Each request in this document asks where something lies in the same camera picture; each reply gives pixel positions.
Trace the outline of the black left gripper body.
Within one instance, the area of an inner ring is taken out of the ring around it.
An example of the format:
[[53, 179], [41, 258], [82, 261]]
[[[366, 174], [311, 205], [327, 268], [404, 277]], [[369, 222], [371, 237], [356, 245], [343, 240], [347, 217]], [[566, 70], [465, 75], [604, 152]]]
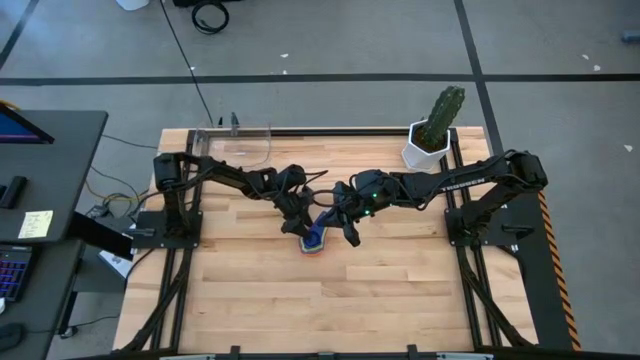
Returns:
[[300, 195], [296, 190], [297, 186], [303, 185], [306, 181], [304, 169], [295, 164], [289, 165], [276, 175], [276, 195], [272, 201], [286, 221], [312, 222], [309, 214], [311, 200], [306, 193]]

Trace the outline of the dark blue measuring cup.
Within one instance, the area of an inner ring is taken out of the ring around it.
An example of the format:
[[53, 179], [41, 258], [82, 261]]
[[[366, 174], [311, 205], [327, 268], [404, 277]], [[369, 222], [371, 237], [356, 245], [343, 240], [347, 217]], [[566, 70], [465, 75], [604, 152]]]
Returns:
[[326, 215], [327, 211], [322, 211], [313, 222], [309, 230], [309, 236], [300, 239], [300, 248], [303, 253], [314, 254], [324, 249], [327, 227], [322, 224], [322, 220]]

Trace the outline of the clear plastic basket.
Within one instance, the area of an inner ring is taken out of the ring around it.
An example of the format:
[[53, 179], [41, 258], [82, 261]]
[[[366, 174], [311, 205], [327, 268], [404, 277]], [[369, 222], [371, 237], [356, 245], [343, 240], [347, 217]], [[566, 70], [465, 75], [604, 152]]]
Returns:
[[211, 156], [232, 167], [245, 171], [258, 170], [271, 165], [272, 135], [268, 122], [240, 122], [239, 135], [233, 137], [231, 117], [218, 121], [213, 128], [204, 123], [194, 130], [191, 153]]

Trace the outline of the white hexagonal planter pot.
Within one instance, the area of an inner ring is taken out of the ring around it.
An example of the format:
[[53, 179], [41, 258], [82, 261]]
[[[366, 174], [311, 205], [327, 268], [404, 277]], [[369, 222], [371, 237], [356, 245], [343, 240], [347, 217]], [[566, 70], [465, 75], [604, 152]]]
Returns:
[[451, 149], [451, 131], [448, 130], [445, 136], [445, 144], [435, 152], [427, 152], [420, 148], [413, 140], [415, 130], [426, 123], [426, 120], [414, 122], [409, 127], [407, 143], [402, 150], [401, 156], [406, 168], [410, 172], [430, 171]]

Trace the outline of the green cactus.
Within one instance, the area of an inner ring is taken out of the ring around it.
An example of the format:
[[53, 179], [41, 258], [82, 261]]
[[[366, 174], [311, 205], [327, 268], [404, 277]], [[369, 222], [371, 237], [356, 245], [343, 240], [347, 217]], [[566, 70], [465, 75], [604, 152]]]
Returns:
[[427, 122], [416, 132], [417, 139], [428, 152], [445, 146], [446, 133], [460, 111], [466, 91], [460, 86], [448, 86], [436, 100]]

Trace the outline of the white paper sheet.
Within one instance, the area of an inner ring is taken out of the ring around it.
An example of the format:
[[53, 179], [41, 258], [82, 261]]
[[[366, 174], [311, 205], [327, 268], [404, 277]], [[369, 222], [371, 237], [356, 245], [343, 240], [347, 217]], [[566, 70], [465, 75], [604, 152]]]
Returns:
[[122, 278], [126, 278], [128, 276], [133, 265], [131, 260], [121, 258], [105, 250], [101, 250], [98, 253], [98, 257]]

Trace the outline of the black ramp with striped edge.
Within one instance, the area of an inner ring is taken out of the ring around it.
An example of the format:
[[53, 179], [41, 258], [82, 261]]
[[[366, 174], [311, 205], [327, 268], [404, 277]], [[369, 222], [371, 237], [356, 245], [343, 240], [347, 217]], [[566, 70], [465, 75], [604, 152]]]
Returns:
[[580, 350], [577, 324], [569, 299], [559, 247], [545, 194], [527, 193], [507, 204], [512, 222], [533, 232], [517, 242], [525, 292], [542, 348]]

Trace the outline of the black floor object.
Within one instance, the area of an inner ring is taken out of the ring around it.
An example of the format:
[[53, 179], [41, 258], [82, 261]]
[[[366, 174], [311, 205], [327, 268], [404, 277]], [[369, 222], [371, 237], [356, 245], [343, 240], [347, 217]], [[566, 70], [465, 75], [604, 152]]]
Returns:
[[176, 7], [188, 8], [196, 6], [200, 3], [223, 3], [223, 2], [239, 2], [242, 0], [171, 0]]

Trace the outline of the black desk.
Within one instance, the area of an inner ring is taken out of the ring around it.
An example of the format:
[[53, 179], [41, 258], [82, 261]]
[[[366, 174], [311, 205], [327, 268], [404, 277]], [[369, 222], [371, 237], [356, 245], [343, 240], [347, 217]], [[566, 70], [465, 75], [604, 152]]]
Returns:
[[[0, 242], [46, 243], [66, 237], [108, 113], [23, 110], [20, 114], [55, 138], [52, 144], [0, 144], [0, 184], [28, 183], [13, 209], [0, 208]], [[45, 238], [19, 239], [26, 212], [53, 210]]]

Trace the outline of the yellow sticky note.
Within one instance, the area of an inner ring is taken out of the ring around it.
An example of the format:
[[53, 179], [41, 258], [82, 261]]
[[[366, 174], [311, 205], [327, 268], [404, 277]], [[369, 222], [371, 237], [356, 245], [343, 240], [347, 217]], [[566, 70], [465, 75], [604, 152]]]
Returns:
[[18, 238], [45, 238], [48, 234], [53, 214], [53, 210], [26, 212], [18, 234]]

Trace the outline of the dark grey desk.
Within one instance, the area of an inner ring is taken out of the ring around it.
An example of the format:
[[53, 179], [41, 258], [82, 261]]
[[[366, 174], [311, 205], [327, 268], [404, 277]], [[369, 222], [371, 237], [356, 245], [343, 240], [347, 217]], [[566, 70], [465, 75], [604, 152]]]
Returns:
[[8, 302], [0, 313], [0, 326], [20, 323], [22, 342], [0, 352], [0, 360], [44, 360], [59, 321], [64, 315], [83, 243], [80, 240], [31, 244], [34, 257], [20, 299]]

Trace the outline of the black handheld device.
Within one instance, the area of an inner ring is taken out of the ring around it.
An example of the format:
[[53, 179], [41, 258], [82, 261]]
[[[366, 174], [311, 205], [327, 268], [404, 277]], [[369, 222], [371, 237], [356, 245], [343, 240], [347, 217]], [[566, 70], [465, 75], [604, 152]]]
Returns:
[[0, 185], [0, 208], [13, 209], [23, 193], [28, 179], [24, 176], [15, 176], [8, 185]]

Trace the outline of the black backlit keyboard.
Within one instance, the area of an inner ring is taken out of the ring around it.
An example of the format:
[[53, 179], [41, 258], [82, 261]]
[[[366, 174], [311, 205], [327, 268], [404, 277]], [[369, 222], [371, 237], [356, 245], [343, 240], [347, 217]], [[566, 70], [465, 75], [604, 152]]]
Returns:
[[0, 298], [16, 302], [26, 288], [34, 251], [29, 246], [0, 244]]

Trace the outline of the computer monitor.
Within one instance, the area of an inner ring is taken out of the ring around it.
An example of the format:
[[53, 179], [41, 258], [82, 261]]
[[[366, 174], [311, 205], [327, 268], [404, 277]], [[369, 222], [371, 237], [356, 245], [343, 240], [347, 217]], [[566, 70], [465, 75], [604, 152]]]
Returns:
[[0, 103], [0, 143], [52, 144], [55, 138]]

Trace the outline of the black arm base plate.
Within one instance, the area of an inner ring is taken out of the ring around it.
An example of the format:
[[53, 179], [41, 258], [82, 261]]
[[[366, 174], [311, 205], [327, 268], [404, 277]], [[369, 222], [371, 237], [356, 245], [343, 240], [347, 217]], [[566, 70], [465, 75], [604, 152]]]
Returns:
[[511, 214], [505, 208], [493, 213], [488, 222], [476, 223], [466, 223], [461, 209], [447, 209], [445, 222], [452, 246], [511, 247], [534, 232], [532, 225], [512, 223]]
[[133, 248], [194, 249], [200, 242], [203, 213], [142, 212], [131, 232]]

